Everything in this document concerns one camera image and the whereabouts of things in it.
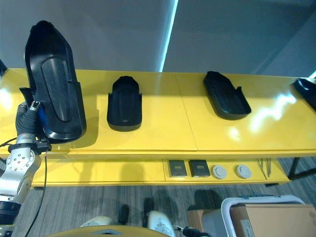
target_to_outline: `lower shelf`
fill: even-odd
[[[271,162],[272,173],[265,178],[257,160],[252,159],[208,159],[211,170],[221,165],[227,170],[227,177],[219,180],[212,176],[192,177],[189,160],[185,159],[188,176],[171,177],[168,159],[48,159],[48,186],[97,186],[97,185],[198,185],[198,184],[250,184],[289,182],[277,159]],[[248,166],[252,175],[242,179],[235,173],[239,164]],[[32,186],[44,185],[44,160],[36,172]]]

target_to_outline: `yellow table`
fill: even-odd
[[[316,155],[316,113],[290,86],[295,79],[226,75],[242,90],[252,113],[240,120],[217,117],[206,97],[205,74],[77,70],[81,83],[86,134],[75,142],[53,145],[48,154],[48,185],[228,184],[288,181],[276,158]],[[107,124],[108,93],[120,76],[129,75],[143,94],[143,121],[132,132]],[[0,80],[0,140],[16,136],[16,107],[28,86],[24,69],[9,69]],[[7,156],[6,148],[0,149]],[[274,158],[266,180],[257,158]],[[171,177],[168,160],[183,159],[188,176]],[[205,159],[211,169],[223,165],[218,180],[191,177],[190,159]],[[234,169],[247,165],[250,179]],[[43,165],[33,185],[43,183]]]

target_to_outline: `white sneaker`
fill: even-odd
[[[147,228],[171,237],[176,236],[169,218],[159,211],[149,212]]]

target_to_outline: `black plastic tray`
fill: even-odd
[[[133,77],[123,76],[109,93],[107,121],[116,131],[133,131],[142,123],[142,94]]]
[[[33,100],[41,102],[42,131],[37,136],[47,137],[50,143],[80,138],[85,133],[86,121],[72,51],[51,23],[40,21],[31,28],[25,63],[30,88],[20,90],[28,106]]]
[[[207,72],[204,85],[217,116],[223,119],[241,119],[251,113],[251,108],[241,91],[218,72]]]
[[[316,111],[316,84],[306,79],[298,78],[293,85],[306,102]]]

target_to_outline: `gray wall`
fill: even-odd
[[[0,0],[0,58],[24,67],[29,30],[44,19],[69,42],[76,68],[157,71],[172,5]],[[163,70],[309,76],[316,70],[315,9],[315,0],[179,0]]]
[[[311,1],[284,2],[180,0],[164,70],[261,74],[315,10]],[[315,43],[302,50],[315,54]],[[282,66],[266,72],[280,75]]]
[[[30,28],[51,22],[70,44],[76,68],[156,71],[169,0],[0,0],[0,58],[24,67]]]

